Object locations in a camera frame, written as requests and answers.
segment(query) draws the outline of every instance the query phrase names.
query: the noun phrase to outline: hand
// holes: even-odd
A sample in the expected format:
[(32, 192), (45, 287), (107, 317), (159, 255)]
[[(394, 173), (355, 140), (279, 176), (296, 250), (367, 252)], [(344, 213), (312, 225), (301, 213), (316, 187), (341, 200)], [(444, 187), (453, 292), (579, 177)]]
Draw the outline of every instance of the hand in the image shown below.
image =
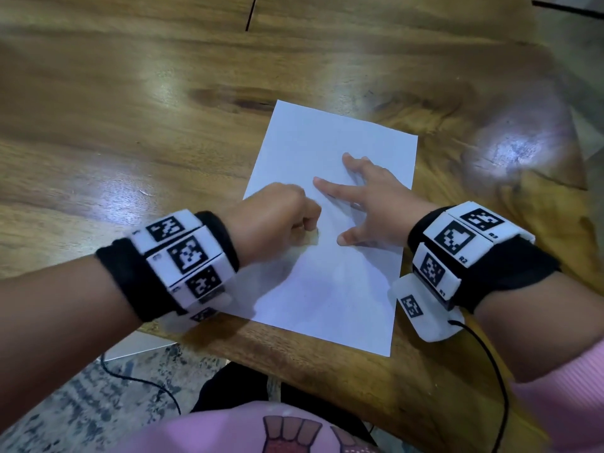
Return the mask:
[(338, 244), (379, 241), (404, 246), (413, 226), (438, 206), (421, 199), (401, 184), (392, 173), (374, 165), (366, 157), (354, 159), (349, 153), (342, 156), (346, 168), (360, 173), (364, 186), (334, 184), (314, 178), (313, 184), (322, 193), (336, 199), (358, 204), (366, 212), (363, 224), (348, 229), (338, 236)]
[(269, 184), (223, 213), (242, 267), (277, 257), (316, 229), (321, 206), (294, 184)]

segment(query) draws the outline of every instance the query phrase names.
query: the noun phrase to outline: wood grain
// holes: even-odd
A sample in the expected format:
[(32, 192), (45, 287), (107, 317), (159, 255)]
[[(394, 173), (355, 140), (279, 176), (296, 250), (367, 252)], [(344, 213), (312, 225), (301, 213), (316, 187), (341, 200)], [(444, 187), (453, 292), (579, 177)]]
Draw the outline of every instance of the wood grain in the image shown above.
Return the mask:
[[(481, 202), (604, 292), (576, 135), (527, 0), (257, 0), (245, 32), (251, 3), (0, 0), (2, 276), (232, 205), (283, 99), (419, 135), (417, 193)], [(499, 426), (478, 345), (423, 343), (399, 310), (391, 358), (226, 315), (184, 342), (424, 451), (488, 451)], [(503, 450), (537, 450), (513, 409)]]

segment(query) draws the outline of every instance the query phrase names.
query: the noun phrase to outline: pink shirt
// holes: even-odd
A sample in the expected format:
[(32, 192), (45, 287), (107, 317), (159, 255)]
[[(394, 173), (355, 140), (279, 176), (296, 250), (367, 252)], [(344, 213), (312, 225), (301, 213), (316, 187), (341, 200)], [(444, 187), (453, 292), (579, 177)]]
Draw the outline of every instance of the pink shirt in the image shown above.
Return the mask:
[[(513, 384), (551, 437), (552, 449), (604, 452), (604, 341), (544, 377)], [(252, 402), (156, 423), (114, 453), (370, 453), (378, 449), (304, 410)]]

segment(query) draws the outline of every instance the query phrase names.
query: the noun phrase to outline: cartoon print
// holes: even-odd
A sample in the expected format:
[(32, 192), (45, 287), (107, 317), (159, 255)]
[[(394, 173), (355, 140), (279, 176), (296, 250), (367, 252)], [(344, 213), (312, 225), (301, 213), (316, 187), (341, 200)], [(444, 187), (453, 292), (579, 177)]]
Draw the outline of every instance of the cartoon print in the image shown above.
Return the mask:
[(379, 453), (376, 446), (368, 444), (337, 426), (331, 426), (331, 428), (340, 442), (340, 453)]
[(310, 453), (322, 424), (296, 417), (265, 416), (266, 442), (262, 453)]

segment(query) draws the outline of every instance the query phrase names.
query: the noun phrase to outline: sheet of paper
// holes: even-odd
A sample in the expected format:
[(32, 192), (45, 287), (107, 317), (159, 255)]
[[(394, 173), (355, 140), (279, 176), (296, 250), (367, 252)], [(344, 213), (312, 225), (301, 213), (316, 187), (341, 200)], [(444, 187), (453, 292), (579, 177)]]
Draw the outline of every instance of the sheet of paper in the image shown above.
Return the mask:
[(342, 164), (349, 152), (411, 187), (416, 150), (417, 136), (278, 101), (245, 197), (272, 182), (298, 184), (322, 206), (318, 244), (241, 270), (228, 287), (236, 301), (225, 312), (389, 356), (395, 302), (387, 292), (399, 277), (402, 248), (338, 246), (336, 237), (365, 214), (321, 194), (312, 179), (362, 184)]

